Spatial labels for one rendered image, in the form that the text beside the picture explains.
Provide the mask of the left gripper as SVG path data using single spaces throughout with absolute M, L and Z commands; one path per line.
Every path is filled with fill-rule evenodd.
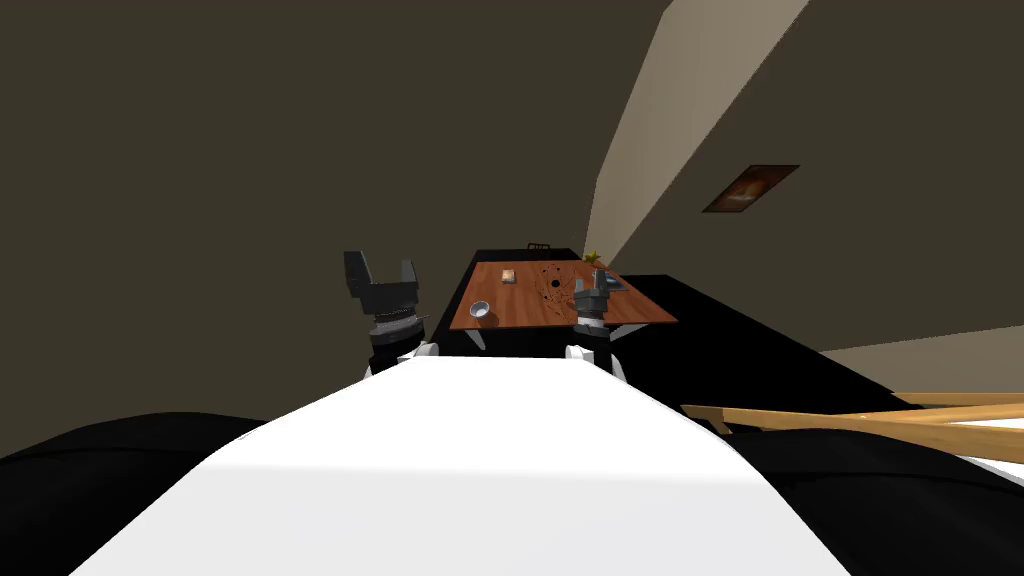
M 402 319 L 416 316 L 419 282 L 413 260 L 400 262 L 400 282 L 373 283 L 362 251 L 343 253 L 346 286 L 357 298 L 365 315 L 376 319 Z

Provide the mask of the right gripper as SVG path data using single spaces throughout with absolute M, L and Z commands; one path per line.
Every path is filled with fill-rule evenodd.
M 608 311 L 608 275 L 602 268 L 593 271 L 593 289 L 585 290 L 582 279 L 575 280 L 573 291 L 578 321 L 604 321 Z

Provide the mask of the brown wooden table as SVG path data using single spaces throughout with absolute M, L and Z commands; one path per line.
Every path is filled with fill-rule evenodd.
M 485 349 L 484 336 L 494 331 L 570 327 L 577 323 L 573 305 L 575 280 L 582 279 L 584 288 L 591 289 L 596 268 L 610 272 L 628 287 L 625 291 L 610 293 L 605 314 L 605 324 L 617 333 L 626 334 L 628 326 L 674 324 L 678 321 L 599 260 L 589 264 L 580 258 L 515 260 L 511 256 L 500 256 L 496 261 L 478 261 L 468 266 L 463 282 L 453 296 L 446 318 L 439 322 L 438 328 L 442 332 L 469 332 L 470 340 Z M 515 284 L 501 282 L 504 269 L 516 271 Z M 560 281 L 558 288 L 550 286 L 555 279 Z M 470 315 L 470 306 L 477 301 L 490 304 L 490 313 L 485 318 L 475 319 Z

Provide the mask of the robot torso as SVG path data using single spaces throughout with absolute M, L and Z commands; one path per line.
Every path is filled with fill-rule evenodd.
M 423 357 L 203 460 L 71 576 L 849 576 L 723 440 L 583 360 Z

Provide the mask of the dark brown wall picture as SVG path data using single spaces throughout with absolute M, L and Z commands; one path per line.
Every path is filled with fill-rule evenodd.
M 799 168 L 799 165 L 750 165 L 702 212 L 741 213 Z

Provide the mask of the light wooden furniture frame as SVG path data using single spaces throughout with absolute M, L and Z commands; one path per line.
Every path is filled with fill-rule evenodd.
M 916 410 L 813 414 L 683 405 L 692 419 L 719 433 L 730 424 L 768 430 L 838 429 L 868 433 L 964 457 L 1024 465 L 1024 393 L 901 393 Z

